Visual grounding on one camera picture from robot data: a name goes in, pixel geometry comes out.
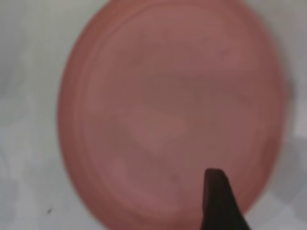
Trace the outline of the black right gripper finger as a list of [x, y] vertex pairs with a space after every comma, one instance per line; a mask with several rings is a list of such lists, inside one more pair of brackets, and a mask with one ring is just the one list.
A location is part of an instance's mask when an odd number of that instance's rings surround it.
[[221, 169], [205, 171], [202, 212], [201, 230], [250, 230]]

